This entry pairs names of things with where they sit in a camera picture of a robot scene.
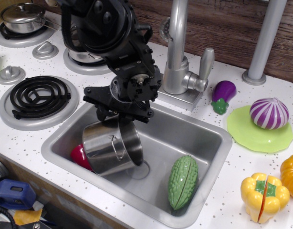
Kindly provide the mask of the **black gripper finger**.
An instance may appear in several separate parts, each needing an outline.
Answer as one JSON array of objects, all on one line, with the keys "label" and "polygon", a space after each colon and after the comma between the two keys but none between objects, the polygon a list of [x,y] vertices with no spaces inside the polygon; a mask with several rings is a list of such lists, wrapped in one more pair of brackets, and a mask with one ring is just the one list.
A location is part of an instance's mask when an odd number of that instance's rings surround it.
[{"label": "black gripper finger", "polygon": [[134,121],[134,117],[127,114],[119,114],[118,115],[118,121],[121,123],[129,123]]},{"label": "black gripper finger", "polygon": [[117,116],[117,113],[111,111],[103,106],[99,106],[96,111],[97,119],[102,123],[103,126],[108,125],[108,121]]}]

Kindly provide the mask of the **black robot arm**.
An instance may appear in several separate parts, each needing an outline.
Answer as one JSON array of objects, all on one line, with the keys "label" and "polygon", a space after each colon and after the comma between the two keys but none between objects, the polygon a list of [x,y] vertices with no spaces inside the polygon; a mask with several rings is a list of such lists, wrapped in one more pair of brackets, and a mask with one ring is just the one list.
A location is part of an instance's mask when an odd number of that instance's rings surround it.
[{"label": "black robot arm", "polygon": [[148,41],[150,24],[140,24],[126,0],[61,0],[62,34],[76,50],[71,26],[77,27],[81,49],[100,56],[115,74],[109,86],[86,87],[84,100],[94,104],[99,121],[118,115],[147,123],[150,103],[161,87],[161,75]]}]

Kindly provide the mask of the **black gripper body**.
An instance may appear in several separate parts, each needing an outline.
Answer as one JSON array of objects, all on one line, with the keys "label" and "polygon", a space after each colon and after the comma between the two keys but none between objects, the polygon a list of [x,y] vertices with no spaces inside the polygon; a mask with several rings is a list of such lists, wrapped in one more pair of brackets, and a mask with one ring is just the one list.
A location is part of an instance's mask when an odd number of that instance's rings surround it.
[{"label": "black gripper body", "polygon": [[134,120],[148,123],[153,117],[153,110],[149,102],[129,102],[118,98],[117,80],[113,80],[109,86],[86,87],[84,89],[84,101],[93,104],[96,108],[103,106],[119,114],[131,115]]}]

